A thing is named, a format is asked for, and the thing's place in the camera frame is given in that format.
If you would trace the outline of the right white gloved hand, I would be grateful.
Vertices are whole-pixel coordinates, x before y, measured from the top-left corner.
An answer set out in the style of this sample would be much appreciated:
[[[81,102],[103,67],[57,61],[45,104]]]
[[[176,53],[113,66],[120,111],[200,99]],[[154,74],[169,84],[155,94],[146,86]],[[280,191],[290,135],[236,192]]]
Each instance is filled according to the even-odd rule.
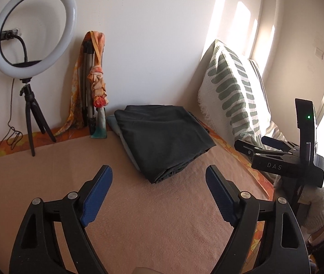
[[[314,234],[324,227],[324,187],[305,185],[300,188],[296,219],[308,234]]]

